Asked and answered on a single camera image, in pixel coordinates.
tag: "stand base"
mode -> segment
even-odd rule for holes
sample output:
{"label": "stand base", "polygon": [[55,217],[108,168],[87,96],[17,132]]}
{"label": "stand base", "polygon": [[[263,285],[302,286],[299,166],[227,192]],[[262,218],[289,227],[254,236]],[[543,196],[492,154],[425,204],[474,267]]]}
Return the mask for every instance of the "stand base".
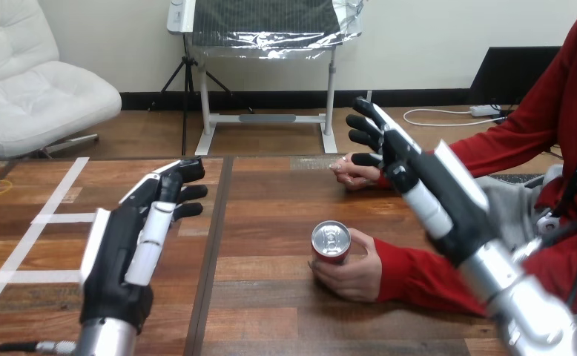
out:
{"label": "stand base", "polygon": [[319,124],[321,127],[321,139],[323,140],[323,152],[326,154],[336,154],[337,152],[337,141],[334,139],[334,130],[330,128],[330,134],[326,135],[326,123],[322,122]]}
{"label": "stand base", "polygon": [[334,131],[330,130],[330,134],[324,133],[326,127],[326,115],[324,113],[319,116],[295,116],[295,115],[210,115],[210,133],[201,133],[201,139],[195,150],[195,156],[207,156],[212,144],[212,137],[220,122],[233,124],[247,124],[247,123],[291,123],[291,124],[319,124],[321,127],[321,139],[323,140],[323,151],[327,154],[337,153],[337,143],[334,139]]}
{"label": "stand base", "polygon": [[81,145],[83,142],[89,142],[89,141],[94,141],[94,142],[99,141],[99,135],[97,133],[95,133],[95,134],[93,133],[91,135],[76,137],[74,139],[67,139],[64,142],[61,142],[61,143],[58,143],[55,145],[46,146],[39,151],[42,152],[46,157],[52,158],[52,157],[50,157],[50,154],[53,152],[64,150],[66,148],[73,147],[76,145]]}
{"label": "stand base", "polygon": [[197,149],[194,151],[195,156],[207,156],[210,151],[210,145],[212,144],[212,137],[214,136],[214,130],[216,130],[217,124],[215,122],[210,123],[210,133],[201,133],[201,138],[199,139],[199,144]]}

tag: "white tape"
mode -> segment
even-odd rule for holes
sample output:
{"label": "white tape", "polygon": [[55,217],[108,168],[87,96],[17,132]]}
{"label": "white tape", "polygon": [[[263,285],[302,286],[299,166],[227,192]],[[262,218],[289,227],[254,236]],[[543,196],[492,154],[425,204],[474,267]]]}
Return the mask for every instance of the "white tape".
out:
{"label": "white tape", "polygon": [[0,283],[78,283],[79,270],[60,271],[0,271]]}
{"label": "white tape", "polygon": [[33,219],[31,224],[62,224],[62,223],[91,223],[94,221],[94,213],[83,214],[40,214]]}
{"label": "white tape", "polygon": [[[66,193],[68,192],[68,190],[70,190],[70,187],[72,186],[76,178],[79,176],[79,174],[85,167],[86,163],[88,163],[87,157],[81,157],[75,160],[72,167],[70,167],[70,170],[66,173],[64,179],[62,179],[59,185],[57,185],[57,189],[55,189],[53,194],[50,195],[48,201],[46,202],[46,204],[44,204],[44,207],[39,212],[39,215],[45,215],[47,217],[43,217],[41,222],[32,224],[29,227],[27,232],[24,233],[24,236],[22,237],[16,248],[13,249],[13,252],[9,256],[9,258],[7,258],[7,260],[0,268],[0,271],[6,273],[13,273],[17,271],[18,267],[31,250],[31,247],[33,247],[33,244],[35,243],[35,241],[37,241],[37,238],[42,233],[42,230],[44,230],[46,223],[50,220],[50,216],[53,215],[53,213],[59,206],[59,203],[62,202]],[[7,275],[6,274],[2,275],[0,276],[0,279],[1,278],[7,278]],[[7,285],[6,283],[0,282],[0,294],[2,293],[2,290],[6,285]]]}

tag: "power strip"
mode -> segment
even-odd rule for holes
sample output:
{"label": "power strip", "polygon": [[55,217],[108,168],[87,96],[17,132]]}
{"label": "power strip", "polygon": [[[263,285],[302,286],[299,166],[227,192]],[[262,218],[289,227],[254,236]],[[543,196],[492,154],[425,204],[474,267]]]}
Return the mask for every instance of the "power strip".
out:
{"label": "power strip", "polygon": [[501,107],[498,105],[470,106],[469,107],[469,113],[472,114],[472,116],[474,116],[474,117],[491,116],[491,115],[496,115],[496,114],[501,113],[500,108]]}

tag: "wooden table surface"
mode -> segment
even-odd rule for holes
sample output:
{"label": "wooden table surface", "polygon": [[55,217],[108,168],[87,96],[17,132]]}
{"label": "wooden table surface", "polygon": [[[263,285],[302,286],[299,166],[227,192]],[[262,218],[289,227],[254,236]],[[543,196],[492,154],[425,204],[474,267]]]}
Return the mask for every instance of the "wooden table surface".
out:
{"label": "wooden table surface", "polygon": [[[309,238],[323,220],[430,248],[401,198],[347,193],[335,183],[326,168],[336,158],[204,159],[204,212],[168,234],[136,355],[505,355],[487,320],[350,303],[313,280]],[[115,208],[144,174],[170,161],[88,160],[54,216]],[[23,257],[0,278],[0,343],[78,337],[81,295],[59,276],[79,268],[90,223],[37,220],[77,162],[12,162],[0,173],[13,183],[0,195],[0,270],[11,273],[7,259]],[[358,259],[363,251],[352,253]]]}

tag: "robotic arm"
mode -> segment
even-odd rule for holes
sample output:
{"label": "robotic arm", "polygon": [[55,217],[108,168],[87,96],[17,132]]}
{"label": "robotic arm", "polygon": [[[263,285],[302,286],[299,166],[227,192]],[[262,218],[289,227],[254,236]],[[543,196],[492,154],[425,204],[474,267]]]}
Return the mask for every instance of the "robotic arm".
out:
{"label": "robotic arm", "polygon": [[81,264],[84,302],[74,355],[133,355],[136,336],[151,312],[149,282],[175,220],[198,215],[204,197],[201,159],[184,159],[147,174],[113,211],[98,209]]}
{"label": "robotic arm", "polygon": [[352,141],[377,154],[355,154],[357,165],[383,170],[429,233],[431,244],[486,303],[512,355],[575,355],[576,324],[570,310],[526,275],[498,239],[491,207],[445,142],[433,154],[420,146],[377,105],[356,99]]}

